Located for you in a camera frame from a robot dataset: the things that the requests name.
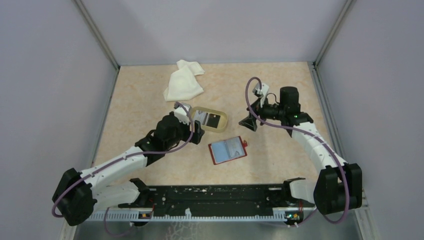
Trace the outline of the red card holder wallet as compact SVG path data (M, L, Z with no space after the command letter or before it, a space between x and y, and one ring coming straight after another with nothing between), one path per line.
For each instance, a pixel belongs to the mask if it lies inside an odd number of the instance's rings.
M208 149L214 165L220 165L248 155L248 143L240 136L210 143Z

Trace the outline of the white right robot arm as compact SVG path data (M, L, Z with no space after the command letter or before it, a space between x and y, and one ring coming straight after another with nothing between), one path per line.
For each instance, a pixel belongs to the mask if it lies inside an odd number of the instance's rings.
M296 87L280 88L279 102L268 101L269 86L256 84L253 94L257 100L249 104L248 117L239 125L252 131L267 120L279 121L304 150L318 172L316 182L293 178L284 182L286 189L281 199L287 206L295 206L300 200L314 204L323 215L357 209L362 206L362 169L356 163L349 164L328 145L316 128L313 119L301 110Z

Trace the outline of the beige oval tray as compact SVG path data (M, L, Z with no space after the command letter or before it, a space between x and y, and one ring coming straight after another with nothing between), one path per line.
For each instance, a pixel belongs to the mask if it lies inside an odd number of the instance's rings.
M201 128L203 130L209 131L209 132L214 132L214 133L222 133L222 132L225 131L227 124L228 124L228 115L225 112L215 110L215 109L211 109L211 108L207 108L207 107L195 106L190 110L190 115L191 115L192 118L193 118L196 110L205 111L208 114L212 113L212 114L217 114L217 115L221 116L218 128L208 127L208 126L206 126L206 123L205 123L205 125L201 125Z

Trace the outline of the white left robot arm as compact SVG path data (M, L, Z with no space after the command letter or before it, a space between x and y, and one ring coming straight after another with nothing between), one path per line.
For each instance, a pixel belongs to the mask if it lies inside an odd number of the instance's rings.
M70 226L77 226L99 209L133 203L138 207L146 206L150 193L140 181L130 180L117 186L111 183L150 166L188 143L199 144L205 130L189 114L184 117L186 120L181 120L175 112L170 112L155 129L119 156L81 171L66 170L52 196L51 214L65 219Z

